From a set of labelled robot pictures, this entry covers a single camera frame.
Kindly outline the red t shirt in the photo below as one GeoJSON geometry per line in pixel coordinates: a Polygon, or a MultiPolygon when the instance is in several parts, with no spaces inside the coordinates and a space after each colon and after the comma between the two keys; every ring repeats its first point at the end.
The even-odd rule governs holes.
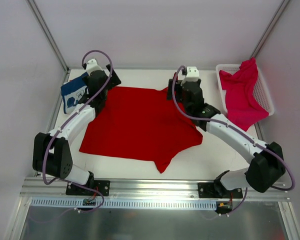
{"type": "Polygon", "coordinates": [[[88,124],[79,151],[90,155],[154,162],[163,173],[181,151],[203,135],[162,90],[117,86],[88,124]]]}

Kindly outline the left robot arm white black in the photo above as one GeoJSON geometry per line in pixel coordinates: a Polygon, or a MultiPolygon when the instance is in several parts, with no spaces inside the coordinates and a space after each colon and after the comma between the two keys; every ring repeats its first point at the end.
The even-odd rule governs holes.
{"type": "Polygon", "coordinates": [[[70,146],[78,134],[91,123],[106,106],[108,92],[121,84],[112,64],[106,73],[95,59],[83,65],[83,82],[87,88],[72,113],[61,126],[48,133],[39,132],[34,138],[32,168],[44,176],[66,181],[83,195],[94,191],[94,174],[73,163],[70,146]]]}

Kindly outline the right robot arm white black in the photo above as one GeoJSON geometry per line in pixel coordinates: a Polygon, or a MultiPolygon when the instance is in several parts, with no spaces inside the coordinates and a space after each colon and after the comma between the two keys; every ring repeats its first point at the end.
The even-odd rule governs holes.
{"type": "Polygon", "coordinates": [[[283,151],[276,143],[266,143],[244,132],[217,108],[205,102],[201,80],[178,80],[175,74],[168,81],[167,99],[192,123],[221,139],[248,163],[239,170],[226,170],[213,180],[208,192],[215,198],[225,198],[236,189],[251,187],[259,193],[273,188],[286,173],[283,151]]]}

